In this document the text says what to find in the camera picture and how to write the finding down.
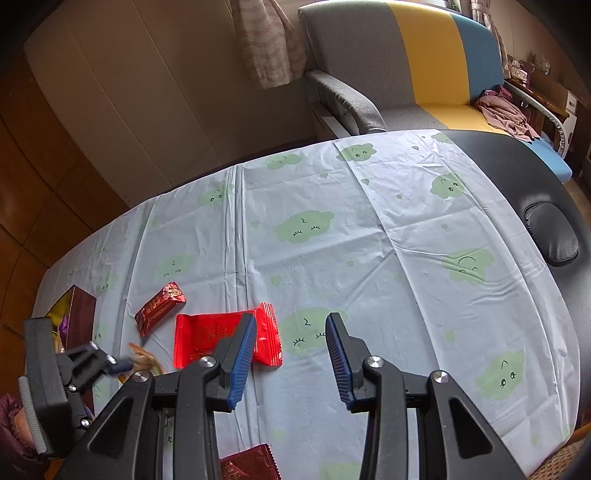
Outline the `person's left hand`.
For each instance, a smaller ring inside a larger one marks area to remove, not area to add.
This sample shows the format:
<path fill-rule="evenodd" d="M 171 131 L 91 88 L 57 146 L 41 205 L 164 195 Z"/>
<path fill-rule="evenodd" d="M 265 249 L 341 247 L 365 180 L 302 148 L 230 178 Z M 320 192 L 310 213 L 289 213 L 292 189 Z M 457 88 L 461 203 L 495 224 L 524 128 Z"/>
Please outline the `person's left hand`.
<path fill-rule="evenodd" d="M 18 437 L 24 444 L 29 447 L 34 447 L 34 440 L 31 435 L 31 431 L 28 425 L 25 410 L 21 408 L 13 418 L 13 424 Z"/>

